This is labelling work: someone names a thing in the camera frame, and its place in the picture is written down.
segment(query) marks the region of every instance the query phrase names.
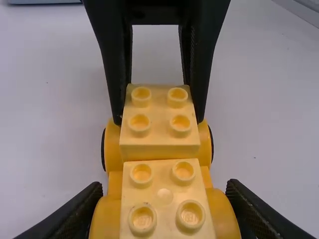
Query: white table surface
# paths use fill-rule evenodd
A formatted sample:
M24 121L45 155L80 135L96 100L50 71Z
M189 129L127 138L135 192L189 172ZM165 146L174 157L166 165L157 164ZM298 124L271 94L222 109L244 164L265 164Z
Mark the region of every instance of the white table surface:
M82 5L0 5L0 238L38 223L93 181L111 117ZM319 29L270 0L233 0L206 118L224 190L237 178L319 237ZM134 27L134 82L182 82L176 26Z

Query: yellow duplo brick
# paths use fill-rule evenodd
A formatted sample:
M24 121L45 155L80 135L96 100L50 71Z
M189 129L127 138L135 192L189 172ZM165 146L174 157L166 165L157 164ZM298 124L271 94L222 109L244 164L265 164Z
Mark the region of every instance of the yellow duplo brick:
M120 238L215 239L198 159L125 162Z
M189 86L128 84L119 145L124 162L196 157L200 138Z

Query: white background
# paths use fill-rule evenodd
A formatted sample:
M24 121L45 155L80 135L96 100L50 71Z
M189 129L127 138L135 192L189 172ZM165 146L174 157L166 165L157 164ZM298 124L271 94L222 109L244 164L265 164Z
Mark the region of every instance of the white background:
M233 0L212 66L212 179L237 178L319 237L319 29L270 0ZM133 82L182 83L176 26L135 26ZM82 5L0 5L0 238L92 181L111 117Z

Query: duplo toy vehicle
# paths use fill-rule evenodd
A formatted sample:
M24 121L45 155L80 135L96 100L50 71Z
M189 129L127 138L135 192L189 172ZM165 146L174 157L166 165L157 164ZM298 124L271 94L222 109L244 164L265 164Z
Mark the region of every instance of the duplo toy vehicle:
M17 239L313 238L238 180L213 188L204 119L229 0L85 0L113 118L102 136L108 192L95 182ZM184 83L131 84L132 25L179 25Z

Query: black tire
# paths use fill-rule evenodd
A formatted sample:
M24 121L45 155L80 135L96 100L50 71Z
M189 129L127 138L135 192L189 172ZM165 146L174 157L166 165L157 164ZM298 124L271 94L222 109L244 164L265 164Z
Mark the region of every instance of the black tire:
M213 134L211 133L211 129L208 126L209 134L210 134L210 143L211 143L211 163L213 162L214 158L214 140L213 140Z
M105 159L104 159L104 138L105 138L105 129L103 130L103 133L102 133L101 159L102 159L102 167L103 167L104 171L106 172L106 169L105 169Z

